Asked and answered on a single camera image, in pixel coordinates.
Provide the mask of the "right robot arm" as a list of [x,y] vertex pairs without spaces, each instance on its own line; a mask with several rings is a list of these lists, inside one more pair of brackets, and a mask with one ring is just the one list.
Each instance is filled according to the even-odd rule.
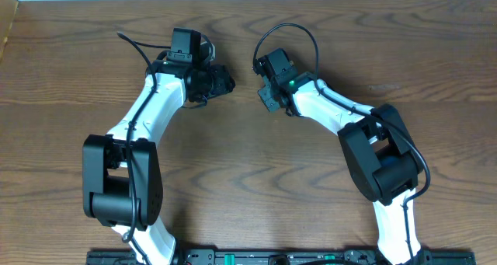
[[252,69],[264,81],[259,96],[268,111],[285,109],[338,136],[356,188],[374,206],[380,253],[391,264],[413,263],[421,249],[412,207],[422,161],[398,111],[338,94],[317,75],[300,73],[281,48],[254,59]]

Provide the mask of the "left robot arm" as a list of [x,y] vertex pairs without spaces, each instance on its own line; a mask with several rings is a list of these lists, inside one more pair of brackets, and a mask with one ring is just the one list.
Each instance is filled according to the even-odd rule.
[[175,113],[233,91],[235,81],[213,63],[215,46],[196,31],[175,28],[155,60],[146,58],[144,88],[124,118],[82,146],[85,215],[120,234],[129,250],[97,249],[88,264],[184,264],[185,255],[160,218],[163,201],[158,144]]

